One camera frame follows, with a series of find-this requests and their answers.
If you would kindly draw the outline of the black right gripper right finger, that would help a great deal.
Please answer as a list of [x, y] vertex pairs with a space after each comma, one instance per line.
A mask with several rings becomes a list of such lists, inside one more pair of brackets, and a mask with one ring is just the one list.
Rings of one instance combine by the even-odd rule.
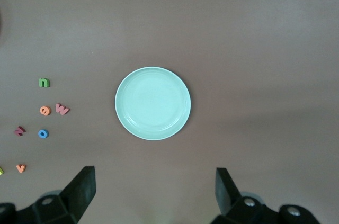
[[253, 196], [242, 196], [226, 168], [216, 168], [215, 196], [221, 212], [215, 223], [319, 223], [301, 206], [285, 204], [276, 212]]

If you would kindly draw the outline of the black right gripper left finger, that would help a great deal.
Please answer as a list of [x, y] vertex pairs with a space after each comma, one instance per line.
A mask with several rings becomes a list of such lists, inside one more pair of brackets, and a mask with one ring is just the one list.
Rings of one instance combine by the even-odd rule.
[[17, 211], [1, 203], [1, 223], [78, 223], [95, 196], [95, 167], [85, 166], [56, 195], [46, 195]]

